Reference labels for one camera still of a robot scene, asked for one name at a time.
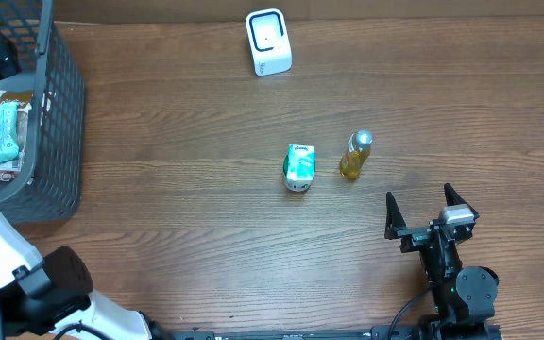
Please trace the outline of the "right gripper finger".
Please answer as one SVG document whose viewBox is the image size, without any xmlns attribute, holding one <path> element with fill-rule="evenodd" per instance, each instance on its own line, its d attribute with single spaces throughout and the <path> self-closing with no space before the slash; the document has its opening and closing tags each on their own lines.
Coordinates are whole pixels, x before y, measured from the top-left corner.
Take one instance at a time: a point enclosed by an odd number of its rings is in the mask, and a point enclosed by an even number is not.
<svg viewBox="0 0 544 340">
<path fill-rule="evenodd" d="M 473 218 L 475 220 L 477 220 L 480 217 L 479 213 L 471 205 L 469 205 L 462 197 L 460 197 L 459 194 L 454 190 L 454 188 L 449 183 L 445 183 L 443 188 L 444 188 L 444 196 L 448 206 L 467 205 L 467 207 L 471 210 L 473 214 Z"/>
<path fill-rule="evenodd" d="M 384 228 L 384 237 L 388 240 L 397 239 L 399 232 L 406 230 L 407 226 L 391 192 L 387 192 L 386 196 L 386 222 Z"/>
</svg>

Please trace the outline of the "yellow liquid bottle silver cap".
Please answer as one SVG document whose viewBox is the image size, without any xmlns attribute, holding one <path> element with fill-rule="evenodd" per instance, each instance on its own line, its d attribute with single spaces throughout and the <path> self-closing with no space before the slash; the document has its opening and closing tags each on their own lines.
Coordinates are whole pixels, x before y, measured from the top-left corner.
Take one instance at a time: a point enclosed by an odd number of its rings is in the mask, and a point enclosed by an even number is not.
<svg viewBox="0 0 544 340">
<path fill-rule="evenodd" d="M 346 153 L 339 163 L 340 174 L 346 179 L 357 179 L 362 167 L 370 155 L 373 135 L 369 130 L 361 129 L 353 133 L 348 140 Z"/>
</svg>

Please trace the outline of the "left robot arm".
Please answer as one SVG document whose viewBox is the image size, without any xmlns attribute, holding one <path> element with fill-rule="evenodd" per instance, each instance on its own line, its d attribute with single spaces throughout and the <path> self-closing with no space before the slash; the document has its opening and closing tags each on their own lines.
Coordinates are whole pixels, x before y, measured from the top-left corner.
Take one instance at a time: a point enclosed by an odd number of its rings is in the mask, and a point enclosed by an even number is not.
<svg viewBox="0 0 544 340">
<path fill-rule="evenodd" d="M 79 256 L 42 255 L 16 229 L 67 219 L 80 200 L 85 83 L 47 8 L 0 13 L 0 338 L 165 339 L 94 288 Z"/>
</svg>

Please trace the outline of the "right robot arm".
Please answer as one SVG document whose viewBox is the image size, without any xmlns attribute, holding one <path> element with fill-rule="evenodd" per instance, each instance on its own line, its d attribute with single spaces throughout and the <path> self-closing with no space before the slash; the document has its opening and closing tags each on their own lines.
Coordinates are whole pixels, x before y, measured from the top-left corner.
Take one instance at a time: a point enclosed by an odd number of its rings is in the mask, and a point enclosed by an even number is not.
<svg viewBox="0 0 544 340">
<path fill-rule="evenodd" d="M 447 206 L 428 225 L 410 229 L 393 194 L 386 194 L 384 237 L 399 239 L 400 251 L 417 252 L 427 276 L 426 290 L 409 300 L 387 329 L 388 339 L 501 339 L 495 315 L 500 280 L 488 267 L 464 267 L 457 246 L 473 236 L 478 212 L 446 183 Z M 413 326 L 398 328 L 402 316 L 426 295 L 433 297 L 435 313 Z"/>
</svg>

